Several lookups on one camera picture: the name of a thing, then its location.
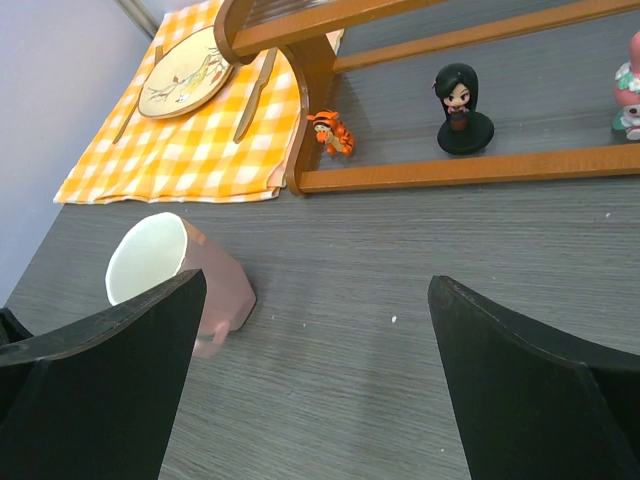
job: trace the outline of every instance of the mug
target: mug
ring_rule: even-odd
[[[127,232],[107,267],[107,297],[117,305],[191,269],[202,269],[207,282],[193,355],[208,358],[244,324],[256,296],[242,266],[178,215],[152,215]]]

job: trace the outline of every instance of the black round base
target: black round base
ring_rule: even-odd
[[[493,122],[479,112],[469,112],[467,128],[456,132],[449,121],[440,127],[438,145],[453,155],[470,155],[482,150],[493,138]]]

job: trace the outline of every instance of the wooden rack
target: wooden rack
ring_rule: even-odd
[[[640,144],[317,171],[320,152],[314,149],[315,135],[306,120],[308,113],[330,108],[325,102],[334,75],[628,12],[640,8],[640,0],[581,0],[341,58],[336,58],[326,33],[442,0],[334,0],[284,16],[270,14],[270,1],[225,0],[214,30],[230,63],[251,63],[262,50],[273,47],[291,63],[301,101],[286,174],[294,194],[640,174]],[[247,25],[254,9],[260,9],[262,21]]]

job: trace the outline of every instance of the plate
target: plate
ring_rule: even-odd
[[[199,30],[153,68],[140,93],[140,115],[160,119],[195,110],[224,86],[232,71],[218,50],[213,27]]]

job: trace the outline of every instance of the checkered napkin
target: checkered napkin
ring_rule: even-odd
[[[193,32],[213,25],[220,0],[167,14],[124,95],[60,187],[57,203],[251,202],[278,196],[284,161],[300,112],[289,62],[278,53],[247,134],[233,135],[267,52],[236,70],[203,108],[166,120],[136,111],[116,145],[113,139],[154,66],[155,47],[166,53]],[[342,32],[328,37],[337,50]]]

